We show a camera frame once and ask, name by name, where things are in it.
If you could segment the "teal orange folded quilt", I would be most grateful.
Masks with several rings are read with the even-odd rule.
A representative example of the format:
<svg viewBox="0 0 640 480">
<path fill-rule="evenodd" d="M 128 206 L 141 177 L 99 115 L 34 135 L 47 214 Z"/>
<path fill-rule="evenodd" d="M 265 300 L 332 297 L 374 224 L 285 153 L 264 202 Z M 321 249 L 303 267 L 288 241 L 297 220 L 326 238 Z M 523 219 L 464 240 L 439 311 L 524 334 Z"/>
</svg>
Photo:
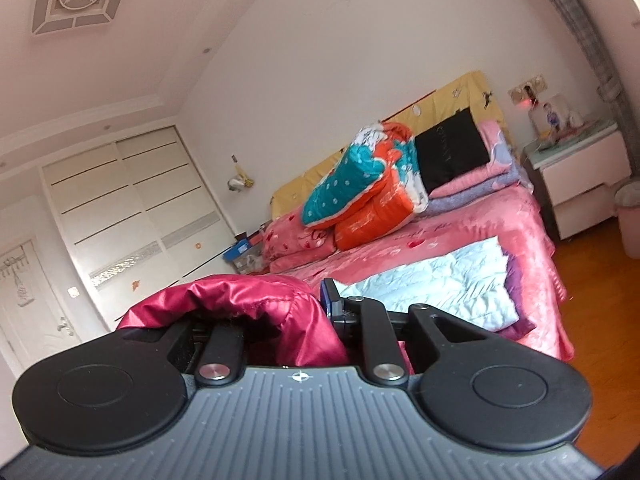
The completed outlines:
<svg viewBox="0 0 640 480">
<path fill-rule="evenodd" d="M 316 185 L 302 221 L 311 229 L 332 230 L 337 249 L 346 252 L 402 228 L 427 203 L 414 137 L 395 138 L 377 122 L 360 129 Z"/>
</svg>

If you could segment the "pink plush bed cover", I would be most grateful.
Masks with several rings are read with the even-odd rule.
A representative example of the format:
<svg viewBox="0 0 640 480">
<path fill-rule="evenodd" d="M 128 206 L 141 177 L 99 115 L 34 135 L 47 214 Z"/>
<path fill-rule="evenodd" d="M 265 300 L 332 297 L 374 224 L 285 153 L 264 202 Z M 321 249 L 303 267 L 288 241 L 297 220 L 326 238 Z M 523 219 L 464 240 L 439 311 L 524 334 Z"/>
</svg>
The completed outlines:
<svg viewBox="0 0 640 480">
<path fill-rule="evenodd" d="M 505 188 L 446 214 L 410 222 L 389 236 L 289 270 L 288 275 L 318 292 L 324 278 L 352 284 L 491 237 L 497 237 L 501 247 L 518 260 L 522 272 L 523 310 L 536 328 L 520 343 L 562 361 L 573 359 L 574 346 L 560 312 L 567 291 L 552 260 L 554 245 L 535 197 L 521 186 Z"/>
</svg>

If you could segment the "blue storage box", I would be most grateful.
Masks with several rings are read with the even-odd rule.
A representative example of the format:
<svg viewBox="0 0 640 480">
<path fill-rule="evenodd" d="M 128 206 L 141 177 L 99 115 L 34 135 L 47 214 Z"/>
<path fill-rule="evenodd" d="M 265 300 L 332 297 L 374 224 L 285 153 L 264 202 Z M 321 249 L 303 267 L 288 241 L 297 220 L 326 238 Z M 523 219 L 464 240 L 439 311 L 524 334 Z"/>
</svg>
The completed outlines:
<svg viewBox="0 0 640 480">
<path fill-rule="evenodd" d="M 256 274 L 265 269 L 262 242 L 252 244 L 248 238 L 236 242 L 222 254 L 222 258 L 239 274 Z"/>
</svg>

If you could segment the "light blue down jacket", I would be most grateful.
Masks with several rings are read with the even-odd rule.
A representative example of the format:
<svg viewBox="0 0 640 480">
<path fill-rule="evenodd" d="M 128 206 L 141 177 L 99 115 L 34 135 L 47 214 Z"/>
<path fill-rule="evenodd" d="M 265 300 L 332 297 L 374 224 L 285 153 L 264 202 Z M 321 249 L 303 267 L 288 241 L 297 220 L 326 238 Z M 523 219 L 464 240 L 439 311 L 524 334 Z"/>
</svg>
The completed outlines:
<svg viewBox="0 0 640 480">
<path fill-rule="evenodd" d="M 413 304 L 428 304 L 497 333 L 518 319 L 504 287 L 507 262 L 494 236 L 354 284 L 336 284 L 343 296 L 375 299 L 393 312 L 406 313 Z"/>
</svg>

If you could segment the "purple down jacket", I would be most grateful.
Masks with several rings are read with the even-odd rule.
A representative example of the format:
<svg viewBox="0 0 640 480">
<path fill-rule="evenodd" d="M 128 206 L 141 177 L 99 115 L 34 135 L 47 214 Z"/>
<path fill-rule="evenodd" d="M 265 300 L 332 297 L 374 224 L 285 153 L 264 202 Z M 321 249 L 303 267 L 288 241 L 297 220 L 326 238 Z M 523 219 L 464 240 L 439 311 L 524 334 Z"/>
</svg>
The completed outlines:
<svg viewBox="0 0 640 480">
<path fill-rule="evenodd" d="M 503 255 L 508 258 L 508 262 L 506 263 L 506 280 L 504 281 L 504 287 L 514 303 L 518 319 L 503 330 L 498 330 L 497 334 L 503 338 L 518 341 L 531 333 L 536 328 L 536 324 L 526 316 L 523 308 L 523 273 L 520 265 L 518 264 L 518 260 L 516 260 L 515 256 L 506 249 L 503 249 L 502 252 Z"/>
</svg>

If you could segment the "magenta shiny down jacket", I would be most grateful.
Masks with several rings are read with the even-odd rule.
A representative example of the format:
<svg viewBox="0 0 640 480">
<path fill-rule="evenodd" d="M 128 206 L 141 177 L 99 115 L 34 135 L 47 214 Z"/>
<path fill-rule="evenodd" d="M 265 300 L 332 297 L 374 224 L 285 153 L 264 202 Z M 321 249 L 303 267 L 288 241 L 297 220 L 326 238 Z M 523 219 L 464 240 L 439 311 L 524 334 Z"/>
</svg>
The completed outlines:
<svg viewBox="0 0 640 480">
<path fill-rule="evenodd" d="M 284 275 L 216 274 L 167 287 L 131 307 L 117 327 L 162 328 L 192 311 L 265 322 L 274 330 L 271 354 L 277 365 L 348 363 L 347 350 L 310 287 Z"/>
</svg>

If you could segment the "photo frame on nightstand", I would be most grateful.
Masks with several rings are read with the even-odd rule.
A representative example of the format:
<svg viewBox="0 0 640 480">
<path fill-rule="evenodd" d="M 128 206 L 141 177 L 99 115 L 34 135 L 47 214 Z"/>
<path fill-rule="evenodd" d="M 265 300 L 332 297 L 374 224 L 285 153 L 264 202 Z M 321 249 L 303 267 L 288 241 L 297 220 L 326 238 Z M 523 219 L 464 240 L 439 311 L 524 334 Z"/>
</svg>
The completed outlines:
<svg viewBox="0 0 640 480">
<path fill-rule="evenodd" d="M 537 136 L 548 136 L 562 131 L 570 124 L 570 106 L 561 93 L 539 100 L 528 111 Z"/>
</svg>

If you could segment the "pink waste bin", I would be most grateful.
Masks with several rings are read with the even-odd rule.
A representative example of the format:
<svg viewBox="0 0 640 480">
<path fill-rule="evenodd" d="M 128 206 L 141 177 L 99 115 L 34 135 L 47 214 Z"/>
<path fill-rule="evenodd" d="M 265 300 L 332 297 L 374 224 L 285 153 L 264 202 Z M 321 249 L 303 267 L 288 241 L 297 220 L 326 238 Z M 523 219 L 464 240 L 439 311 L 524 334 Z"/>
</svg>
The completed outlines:
<svg viewBox="0 0 640 480">
<path fill-rule="evenodd" d="M 624 251 L 629 258 L 640 258 L 640 181 L 632 179 L 614 195 L 614 206 Z"/>
</svg>

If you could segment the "pink lilac folded bedding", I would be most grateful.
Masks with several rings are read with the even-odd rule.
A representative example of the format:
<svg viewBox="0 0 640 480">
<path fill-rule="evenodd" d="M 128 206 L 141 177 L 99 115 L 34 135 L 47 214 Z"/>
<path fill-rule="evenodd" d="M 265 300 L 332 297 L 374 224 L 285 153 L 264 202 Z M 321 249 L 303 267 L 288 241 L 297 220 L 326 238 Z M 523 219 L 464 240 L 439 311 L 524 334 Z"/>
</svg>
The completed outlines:
<svg viewBox="0 0 640 480">
<path fill-rule="evenodd" d="M 424 211 L 426 216 L 464 207 L 509 186 L 521 186 L 529 194 L 534 192 L 533 183 L 513 156 L 498 122 L 485 120 L 478 126 L 478 131 L 489 148 L 489 162 L 431 192 Z"/>
</svg>

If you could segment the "pink folded blanket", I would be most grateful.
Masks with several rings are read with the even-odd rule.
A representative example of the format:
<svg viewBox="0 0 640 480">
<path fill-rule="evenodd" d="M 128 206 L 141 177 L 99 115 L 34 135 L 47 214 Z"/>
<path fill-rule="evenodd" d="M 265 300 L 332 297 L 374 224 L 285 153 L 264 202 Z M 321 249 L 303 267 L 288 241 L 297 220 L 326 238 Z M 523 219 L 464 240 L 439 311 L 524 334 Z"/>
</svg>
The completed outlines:
<svg viewBox="0 0 640 480">
<path fill-rule="evenodd" d="M 302 222 L 302 206 L 273 220 L 262 238 L 262 258 L 271 273 L 306 266 L 337 251 L 332 230 L 311 229 Z"/>
</svg>

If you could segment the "white bedside table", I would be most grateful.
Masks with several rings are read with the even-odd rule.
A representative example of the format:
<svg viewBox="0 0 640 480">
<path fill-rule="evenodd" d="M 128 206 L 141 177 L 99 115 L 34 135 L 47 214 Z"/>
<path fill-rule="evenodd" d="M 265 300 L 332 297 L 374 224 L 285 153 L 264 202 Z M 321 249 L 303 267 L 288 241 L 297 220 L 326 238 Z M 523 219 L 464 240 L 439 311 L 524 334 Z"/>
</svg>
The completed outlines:
<svg viewBox="0 0 640 480">
<path fill-rule="evenodd" d="M 544 227 L 565 240 L 612 218 L 614 194 L 631 177 L 625 140 L 616 122 L 542 150 L 524 148 L 522 165 L 534 185 Z"/>
</svg>

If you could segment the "grey curtain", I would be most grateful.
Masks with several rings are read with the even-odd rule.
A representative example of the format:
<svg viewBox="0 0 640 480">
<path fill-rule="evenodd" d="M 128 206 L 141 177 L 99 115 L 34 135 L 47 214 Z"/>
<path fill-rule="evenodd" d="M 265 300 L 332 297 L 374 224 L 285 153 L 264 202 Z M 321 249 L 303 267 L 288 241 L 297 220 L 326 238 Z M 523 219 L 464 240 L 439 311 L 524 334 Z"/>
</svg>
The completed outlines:
<svg viewBox="0 0 640 480">
<path fill-rule="evenodd" d="M 597 92 L 608 104 L 613 118 L 623 133 L 632 174 L 639 175 L 639 122 L 620 79 L 620 74 L 596 24 L 580 0 L 549 0 L 582 49 L 594 76 Z"/>
</svg>

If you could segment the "white room door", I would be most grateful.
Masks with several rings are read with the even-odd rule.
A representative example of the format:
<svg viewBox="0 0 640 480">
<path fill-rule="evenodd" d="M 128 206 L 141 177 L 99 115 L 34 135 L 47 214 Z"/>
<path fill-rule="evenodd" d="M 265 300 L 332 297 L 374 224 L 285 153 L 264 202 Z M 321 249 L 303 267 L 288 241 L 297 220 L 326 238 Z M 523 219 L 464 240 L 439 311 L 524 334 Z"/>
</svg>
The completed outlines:
<svg viewBox="0 0 640 480">
<path fill-rule="evenodd" d="M 17 374 L 80 344 L 31 240 L 1 255 L 1 336 Z"/>
</svg>

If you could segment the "white sliding wardrobe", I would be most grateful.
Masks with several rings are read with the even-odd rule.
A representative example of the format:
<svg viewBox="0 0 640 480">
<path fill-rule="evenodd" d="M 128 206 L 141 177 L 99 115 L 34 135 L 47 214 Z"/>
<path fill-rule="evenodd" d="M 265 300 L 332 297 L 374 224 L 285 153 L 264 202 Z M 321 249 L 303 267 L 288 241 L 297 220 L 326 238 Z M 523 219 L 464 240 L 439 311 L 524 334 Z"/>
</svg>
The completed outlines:
<svg viewBox="0 0 640 480">
<path fill-rule="evenodd" d="M 132 136 L 41 170 L 66 248 L 108 328 L 169 287 L 233 269 L 230 226 L 175 128 Z"/>
</svg>

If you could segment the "wall socket with red light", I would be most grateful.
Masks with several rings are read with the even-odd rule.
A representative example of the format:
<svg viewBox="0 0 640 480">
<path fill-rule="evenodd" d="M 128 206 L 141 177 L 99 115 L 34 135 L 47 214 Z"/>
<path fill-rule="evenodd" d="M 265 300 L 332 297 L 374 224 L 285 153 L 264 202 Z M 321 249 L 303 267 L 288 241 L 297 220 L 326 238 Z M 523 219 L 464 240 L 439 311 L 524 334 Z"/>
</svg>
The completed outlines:
<svg viewBox="0 0 640 480">
<path fill-rule="evenodd" d="M 547 83 L 544 76 L 537 75 L 510 89 L 509 96 L 516 106 L 536 107 L 539 103 L 538 96 L 546 90 Z"/>
</svg>

